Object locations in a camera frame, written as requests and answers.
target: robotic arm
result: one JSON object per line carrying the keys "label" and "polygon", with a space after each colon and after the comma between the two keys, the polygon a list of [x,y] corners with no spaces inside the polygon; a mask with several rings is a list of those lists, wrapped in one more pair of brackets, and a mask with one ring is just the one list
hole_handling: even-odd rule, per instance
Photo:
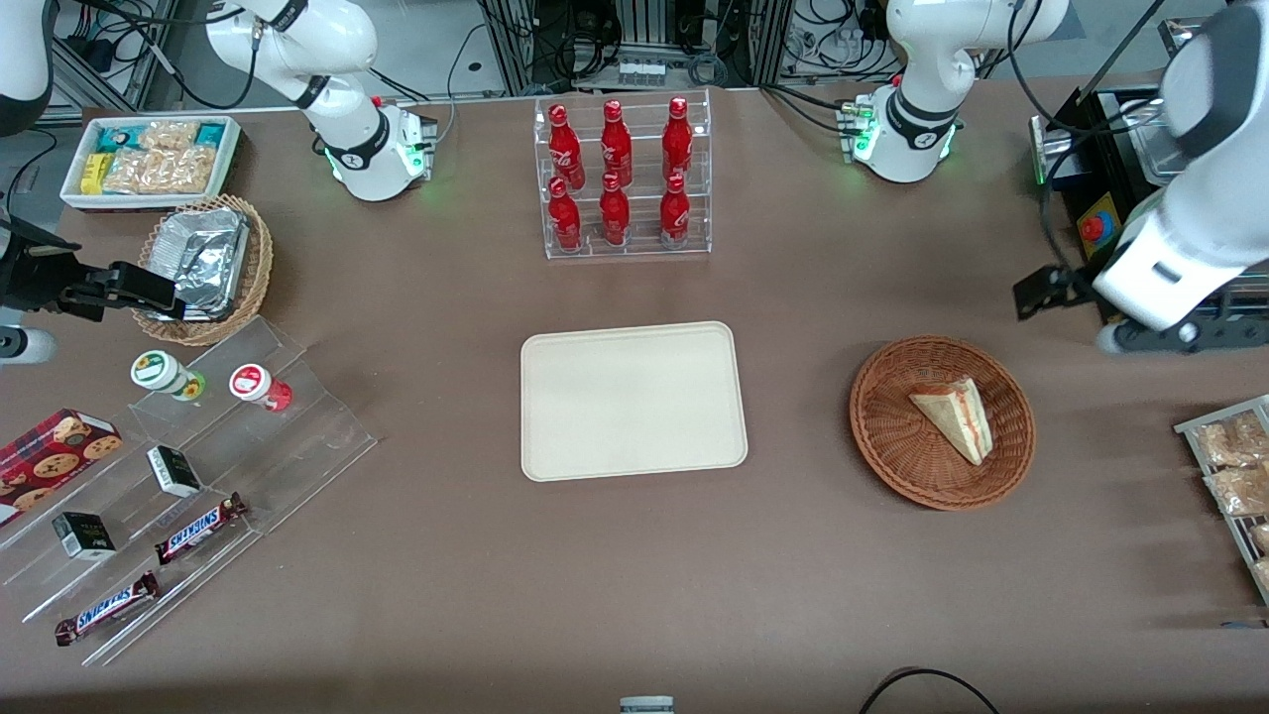
{"label": "robotic arm", "polygon": [[1155,330],[1269,259],[1260,183],[1269,165],[1269,0],[1213,15],[1169,63],[1160,94],[1189,164],[1133,211],[1093,280]]}
{"label": "robotic arm", "polygon": [[237,8],[247,11],[207,25],[212,48],[303,110],[353,195],[383,200],[430,175],[435,123],[378,105],[350,75],[378,51],[365,10],[346,0],[239,0],[213,13]]}
{"label": "robotic arm", "polygon": [[[1068,5],[1016,1],[1015,46],[1048,38]],[[930,175],[947,155],[957,110],[975,81],[966,49],[1009,47],[1013,14],[1014,0],[891,0],[886,23],[907,52],[907,67],[897,89],[863,94],[850,108],[851,128],[862,132],[851,145],[853,159],[897,183]]]}

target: red bottle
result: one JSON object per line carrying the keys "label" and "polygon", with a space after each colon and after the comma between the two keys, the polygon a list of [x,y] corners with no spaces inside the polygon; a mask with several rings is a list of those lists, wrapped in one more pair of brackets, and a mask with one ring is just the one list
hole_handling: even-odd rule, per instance
{"label": "red bottle", "polygon": [[604,240],[621,247],[631,233],[631,202],[622,190],[615,171],[604,174],[604,194],[599,198],[599,212],[604,216]]}
{"label": "red bottle", "polygon": [[674,250],[688,241],[688,211],[692,204],[683,193],[683,174],[674,174],[665,181],[661,197],[661,245]]}
{"label": "red bottle", "polygon": [[581,250],[581,213],[577,203],[569,195],[569,184],[561,176],[551,176],[548,186],[551,202],[547,203],[547,212],[551,213],[556,240],[565,252],[576,252]]}
{"label": "red bottle", "polygon": [[551,161],[556,174],[569,181],[569,188],[580,190],[586,185],[586,170],[581,167],[581,142],[569,126],[569,112],[563,104],[552,104],[547,115],[551,117]]}
{"label": "red bottle", "polygon": [[675,172],[688,175],[692,167],[692,124],[688,123],[688,100],[681,96],[670,99],[670,120],[661,134],[661,152],[665,180]]}
{"label": "red bottle", "polygon": [[604,133],[599,137],[604,151],[604,170],[614,171],[622,185],[634,180],[634,159],[631,148],[631,129],[622,119],[622,103],[604,101]]}

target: cookie box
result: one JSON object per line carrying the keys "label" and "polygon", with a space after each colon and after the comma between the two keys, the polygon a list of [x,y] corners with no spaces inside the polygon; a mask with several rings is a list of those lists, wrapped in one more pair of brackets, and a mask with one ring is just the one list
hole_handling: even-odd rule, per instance
{"label": "cookie box", "polygon": [[109,422],[60,410],[0,449],[0,526],[123,445]]}

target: round wicker basket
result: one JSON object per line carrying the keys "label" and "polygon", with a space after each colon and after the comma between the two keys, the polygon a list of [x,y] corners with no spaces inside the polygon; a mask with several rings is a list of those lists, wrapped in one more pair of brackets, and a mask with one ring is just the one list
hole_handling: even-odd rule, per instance
{"label": "round wicker basket", "polygon": [[[982,396],[994,449],[975,467],[907,396],[921,384],[968,375]],[[977,346],[939,335],[910,336],[878,349],[850,388],[850,430],[864,460],[886,484],[942,511],[1003,500],[1036,457],[1036,420],[1018,383]]]}
{"label": "round wicker basket", "polygon": [[[233,312],[220,322],[162,322],[151,320],[133,309],[132,316],[150,336],[187,346],[216,344],[240,330],[260,311],[264,293],[269,288],[269,270],[273,268],[273,237],[269,235],[269,226],[264,224],[260,213],[250,203],[235,195],[217,195],[181,205],[178,211],[211,211],[213,208],[233,208],[251,219],[251,232],[247,236],[246,255],[242,256],[242,274],[239,278]],[[156,224],[150,231],[150,240],[146,240],[145,247],[141,249],[141,265],[148,263],[150,250],[154,249],[157,233],[159,226]]]}

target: white tray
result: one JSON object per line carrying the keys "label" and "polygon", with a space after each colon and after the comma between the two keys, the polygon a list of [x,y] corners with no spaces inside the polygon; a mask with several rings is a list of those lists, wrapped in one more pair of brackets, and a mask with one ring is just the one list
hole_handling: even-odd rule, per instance
{"label": "white tray", "polygon": [[[84,164],[89,153],[96,148],[98,138],[107,128],[128,127],[145,124],[156,119],[170,122],[199,122],[204,124],[225,124],[225,133],[221,143],[216,147],[216,162],[212,164],[212,175],[207,180],[207,190],[202,193],[154,193],[154,194],[86,194],[80,193],[80,179],[84,176]],[[93,119],[84,127],[79,147],[75,150],[75,159],[71,167],[66,170],[66,179],[62,180],[62,200],[72,208],[80,211],[147,211],[185,205],[194,200],[214,198],[220,195],[225,178],[230,172],[230,164],[233,161],[233,150],[237,147],[241,128],[232,118],[223,114],[162,114],[154,117],[109,117]]]}
{"label": "white tray", "polygon": [[539,334],[520,349],[520,468],[536,482],[730,469],[747,454],[722,322]]}

